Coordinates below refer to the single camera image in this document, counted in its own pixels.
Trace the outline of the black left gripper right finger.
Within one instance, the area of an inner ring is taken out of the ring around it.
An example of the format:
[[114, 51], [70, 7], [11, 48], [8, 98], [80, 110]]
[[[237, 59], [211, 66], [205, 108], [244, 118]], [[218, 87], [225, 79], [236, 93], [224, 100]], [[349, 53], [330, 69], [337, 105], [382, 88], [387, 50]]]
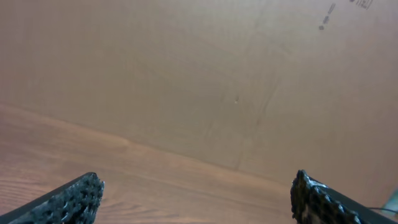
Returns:
[[292, 218], [299, 224], [397, 224], [298, 170], [290, 189]]

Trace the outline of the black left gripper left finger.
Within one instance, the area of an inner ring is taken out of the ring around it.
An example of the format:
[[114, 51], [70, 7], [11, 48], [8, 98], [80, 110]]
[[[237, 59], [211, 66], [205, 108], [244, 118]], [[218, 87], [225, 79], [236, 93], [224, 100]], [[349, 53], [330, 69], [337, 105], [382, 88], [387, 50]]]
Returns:
[[88, 172], [1, 215], [1, 224], [93, 224], [103, 193], [104, 182]]

